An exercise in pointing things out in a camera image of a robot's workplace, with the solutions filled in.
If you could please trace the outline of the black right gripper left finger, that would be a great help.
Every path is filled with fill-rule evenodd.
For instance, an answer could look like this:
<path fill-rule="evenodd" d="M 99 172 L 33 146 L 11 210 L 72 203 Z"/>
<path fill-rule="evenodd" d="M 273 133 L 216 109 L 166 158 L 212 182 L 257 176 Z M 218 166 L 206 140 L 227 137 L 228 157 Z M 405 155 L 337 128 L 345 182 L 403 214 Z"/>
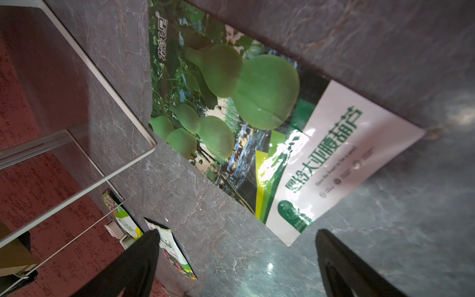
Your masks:
<path fill-rule="evenodd" d="M 150 230 L 117 257 L 74 297 L 148 297 L 160 254 L 160 234 Z"/>

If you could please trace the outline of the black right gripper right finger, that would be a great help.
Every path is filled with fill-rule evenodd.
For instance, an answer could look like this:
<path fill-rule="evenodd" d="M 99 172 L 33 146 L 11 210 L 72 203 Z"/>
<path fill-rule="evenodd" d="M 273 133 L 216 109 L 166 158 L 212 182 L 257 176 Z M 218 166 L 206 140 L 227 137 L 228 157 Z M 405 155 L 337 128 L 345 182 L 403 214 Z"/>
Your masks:
<path fill-rule="evenodd" d="M 328 297 L 404 297 L 327 229 L 315 238 L 319 269 Z"/>

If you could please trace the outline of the colourful flower seed bag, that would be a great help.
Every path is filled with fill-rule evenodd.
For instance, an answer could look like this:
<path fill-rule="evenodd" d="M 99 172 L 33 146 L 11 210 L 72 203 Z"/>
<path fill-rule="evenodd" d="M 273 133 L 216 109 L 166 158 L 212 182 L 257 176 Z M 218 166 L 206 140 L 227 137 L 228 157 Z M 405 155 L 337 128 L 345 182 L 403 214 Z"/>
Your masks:
<path fill-rule="evenodd" d="M 167 226 L 155 222 L 151 219 L 145 218 L 146 224 L 150 230 L 157 230 L 160 234 L 160 248 L 165 254 L 165 257 L 186 278 L 197 280 L 192 267 L 183 254 L 178 242 L 176 241 L 173 232 Z"/>

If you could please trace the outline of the green white seed bag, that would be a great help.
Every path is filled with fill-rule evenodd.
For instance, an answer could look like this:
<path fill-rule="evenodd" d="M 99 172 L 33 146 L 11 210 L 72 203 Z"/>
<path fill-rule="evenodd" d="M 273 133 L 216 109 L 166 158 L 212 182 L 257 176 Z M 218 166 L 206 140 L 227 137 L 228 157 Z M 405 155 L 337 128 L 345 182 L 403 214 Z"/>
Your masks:
<path fill-rule="evenodd" d="M 114 194 L 110 189 L 107 189 L 101 196 L 102 201 L 105 203 L 109 211 L 112 211 L 115 219 L 117 220 L 118 225 L 133 239 L 138 240 L 143 232 L 132 217 L 128 214 L 126 209 L 119 205 L 119 202 L 116 200 Z"/>

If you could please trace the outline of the green lawn seed bag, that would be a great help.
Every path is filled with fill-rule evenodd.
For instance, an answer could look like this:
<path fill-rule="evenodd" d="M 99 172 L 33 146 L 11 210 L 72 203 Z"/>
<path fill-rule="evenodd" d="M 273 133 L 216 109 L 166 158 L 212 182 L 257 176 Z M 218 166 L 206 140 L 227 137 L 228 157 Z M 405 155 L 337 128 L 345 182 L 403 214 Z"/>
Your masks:
<path fill-rule="evenodd" d="M 291 245 L 424 130 L 187 1 L 149 1 L 153 132 Z"/>

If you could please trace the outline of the white wooden two-tier shelf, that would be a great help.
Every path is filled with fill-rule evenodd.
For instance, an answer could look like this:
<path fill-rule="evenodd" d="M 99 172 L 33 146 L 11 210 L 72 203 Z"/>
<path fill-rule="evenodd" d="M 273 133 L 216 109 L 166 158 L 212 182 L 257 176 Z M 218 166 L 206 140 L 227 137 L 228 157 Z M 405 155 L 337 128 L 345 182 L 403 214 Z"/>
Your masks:
<path fill-rule="evenodd" d="M 99 178 L 89 160 L 87 70 L 41 9 L 1 8 L 1 149 L 57 134 L 61 145 L 1 170 L 1 222 L 14 231 Z M 31 229 L 48 258 L 26 295 L 83 286 L 121 253 L 96 188 Z"/>

